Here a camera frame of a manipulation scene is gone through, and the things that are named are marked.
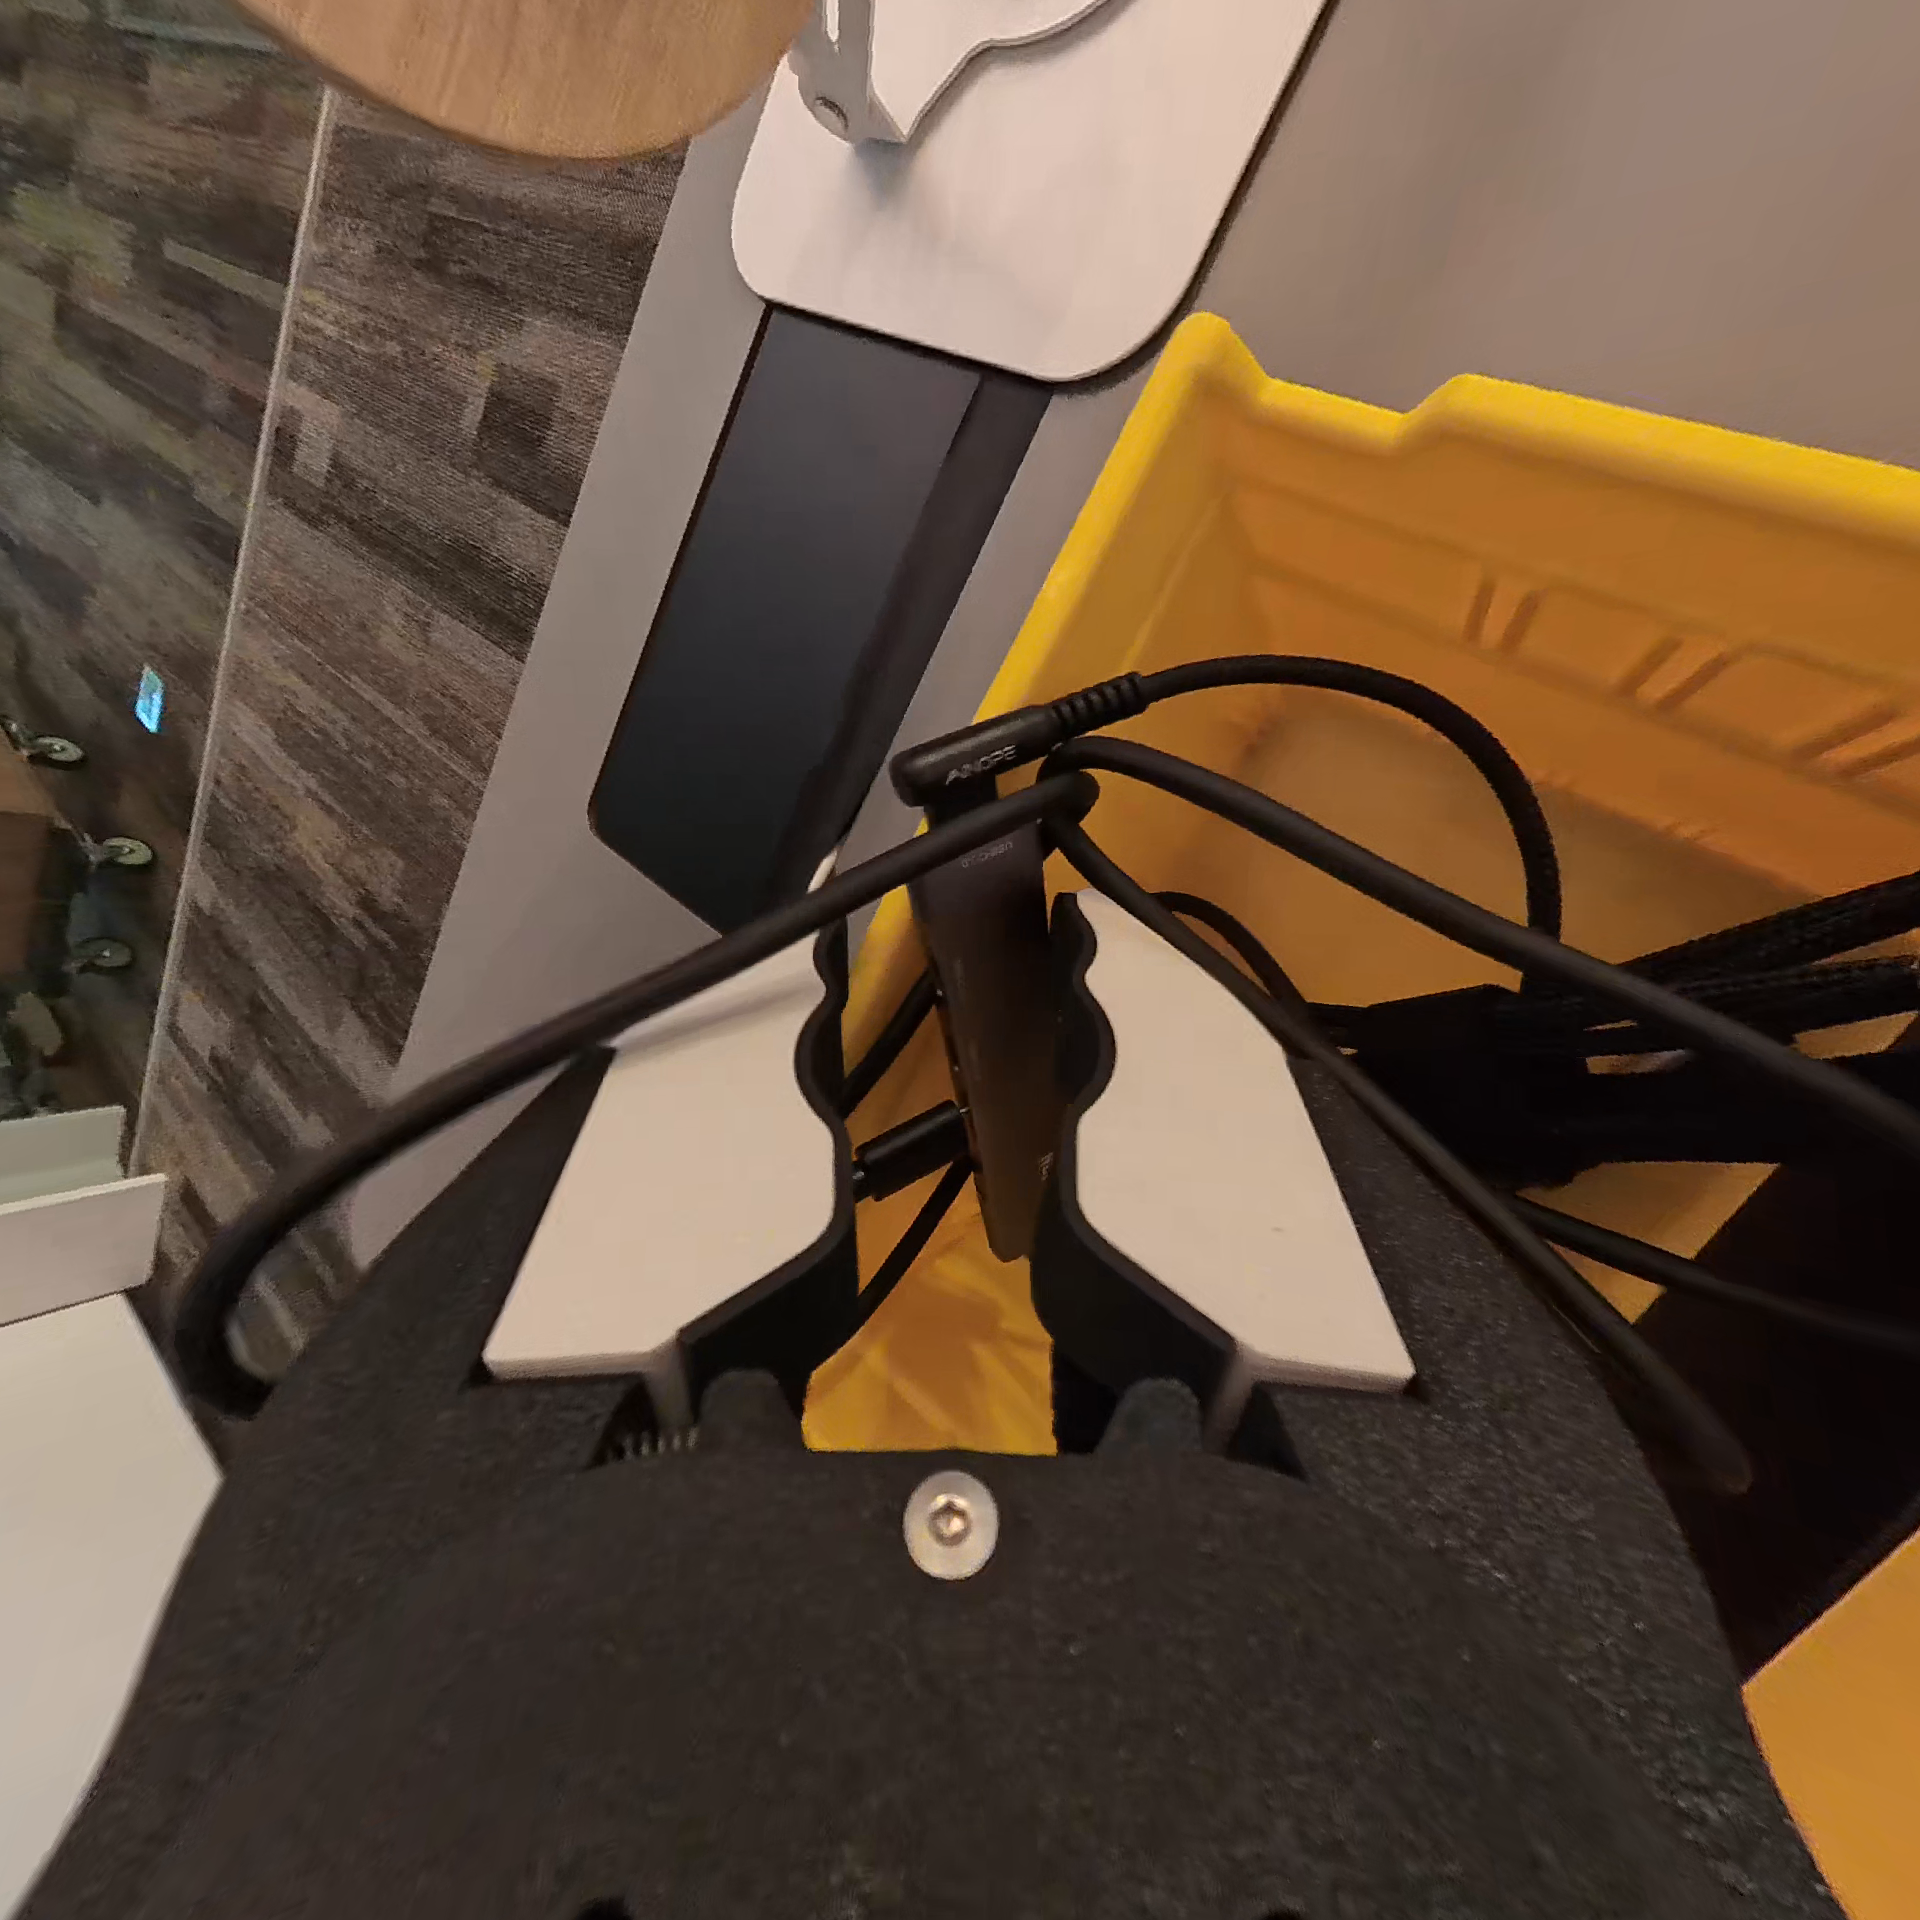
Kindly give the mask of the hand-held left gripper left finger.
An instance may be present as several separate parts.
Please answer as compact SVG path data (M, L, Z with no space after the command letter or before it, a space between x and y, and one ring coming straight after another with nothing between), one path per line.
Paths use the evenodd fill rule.
M481 1361L494 1381L698 1384L733 1309L847 1249L845 1133L823 1089L844 938L807 935L612 1045Z

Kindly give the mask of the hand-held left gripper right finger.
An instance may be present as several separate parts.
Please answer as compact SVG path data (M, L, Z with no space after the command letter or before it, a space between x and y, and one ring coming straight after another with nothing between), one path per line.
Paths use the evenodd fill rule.
M1069 1087L1047 1332L1113 1394L1398 1394L1412 1357L1284 1046L1104 894L1057 896Z

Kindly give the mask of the grey usb hub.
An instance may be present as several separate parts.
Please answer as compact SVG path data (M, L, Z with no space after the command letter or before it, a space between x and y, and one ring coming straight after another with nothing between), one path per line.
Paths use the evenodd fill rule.
M1022 1262L1065 1127L1041 826L998 832L913 877L906 896L966 1112L983 1231L996 1258Z

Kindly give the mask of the yellow plastic bin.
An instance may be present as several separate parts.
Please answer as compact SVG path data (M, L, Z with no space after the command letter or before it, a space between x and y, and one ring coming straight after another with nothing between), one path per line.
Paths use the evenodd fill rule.
M1258 369L1183 319L983 690L909 710L901 741L1124 670L1330 656L1432 685L1518 757L1568 880L1568 942L1621 960L1736 913L1914 871L1914 470L1460 374L1394 413ZM1121 735L1216 765L1383 857L1518 913L1497 804L1391 712L1214 690ZM1090 829L1141 880L1190 882L1302 986L1377 1001L1506 980L1278 849L1135 784ZM1914 1914L1914 1482L1840 1598L1743 1682L1703 1574L1586 1361L1487 1262L1471 1224L1360 1116L1312 1094L1421 1367L1400 1400L1278 1394L1334 1497L1444 1551L1624 1725L1694 1837L1734 1834L1710 1788L1710 1706L1759 1753L1847 1914ZM807 1386L830 1452L1052 1452L1025 1273L959 1202L896 1302Z

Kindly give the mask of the dark phone on table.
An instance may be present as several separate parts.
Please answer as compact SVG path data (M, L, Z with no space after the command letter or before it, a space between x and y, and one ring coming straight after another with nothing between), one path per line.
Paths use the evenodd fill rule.
M593 837L716 932L804 894L1052 394L773 305L592 788Z

